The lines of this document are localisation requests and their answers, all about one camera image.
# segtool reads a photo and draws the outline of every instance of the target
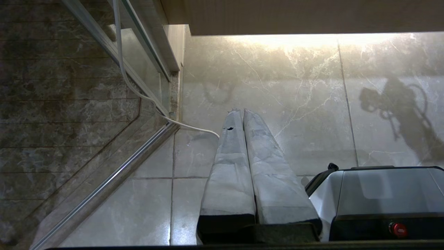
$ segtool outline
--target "marble wall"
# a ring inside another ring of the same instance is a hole
[[[84,4],[100,25],[114,23],[107,1]],[[0,243],[15,245],[66,198],[60,188],[139,115],[139,104],[59,1],[2,1]]]
[[[260,113],[304,182],[330,162],[342,169],[443,166],[443,41],[442,32],[188,32],[183,120],[218,132],[233,107]],[[177,153],[191,155],[181,162],[184,176],[207,177],[211,135],[187,131],[179,140]]]

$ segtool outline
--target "glass panel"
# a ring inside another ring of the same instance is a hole
[[[82,3],[2,6],[18,15],[0,17],[8,24],[0,27],[0,248],[59,246],[61,235],[84,219],[76,216],[94,209],[83,203],[88,195],[165,131],[166,121],[129,92],[115,63],[111,5]],[[128,74],[168,108],[168,81],[128,20],[122,30]],[[110,193],[101,195],[103,201]]]
[[[170,83],[168,80],[162,75],[160,75],[160,91],[161,91],[161,99],[162,105],[170,110]]]

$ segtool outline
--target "stainless steel surface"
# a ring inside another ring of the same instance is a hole
[[[319,218],[322,220],[321,242],[328,242],[330,227],[337,213],[344,171],[331,173],[310,196]]]
[[[142,154],[150,145],[152,145],[167,129],[174,124],[167,123],[148,141],[146,141],[133,155],[131,155],[112,175],[105,179],[91,194],[89,194],[82,202],[80,202],[68,215],[66,215],[55,227],[49,231],[47,235],[41,238],[31,247],[31,250],[39,249],[58,229],[60,229],[70,218],[72,218],[79,210],[81,210],[94,196],[96,196],[103,188],[105,188],[120,172],[128,167],[140,154]]]
[[[71,11],[71,13],[78,19],[78,21],[85,26],[85,28],[91,33],[96,41],[105,49],[105,51],[111,56],[111,58],[118,63],[117,60],[117,47],[108,38],[106,33],[102,30],[99,24],[94,20],[90,13],[78,0],[62,0],[65,6]],[[143,80],[136,73],[136,71],[130,66],[127,60],[123,59],[125,69],[131,79],[140,87],[140,89],[156,103],[157,109],[164,115],[168,116],[169,111],[166,110],[162,102],[154,95],[154,93],[144,84]]]
[[[337,215],[442,213],[444,196],[434,178],[443,180],[444,171],[426,168],[345,171]]]

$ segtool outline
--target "light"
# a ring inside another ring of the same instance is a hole
[[[248,44],[258,44],[266,49],[289,47],[320,47],[341,44],[379,44],[396,36],[394,33],[372,34],[303,34],[303,35],[248,35],[226,36],[227,40]]]

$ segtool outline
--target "floor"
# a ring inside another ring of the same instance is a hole
[[[262,115],[306,184],[329,162],[443,166],[444,33],[186,38],[183,119]],[[217,139],[180,129],[62,246],[195,244]]]
[[[114,22],[106,1],[86,7]],[[139,115],[139,99],[59,1],[2,1],[0,34],[0,245],[13,246]]]

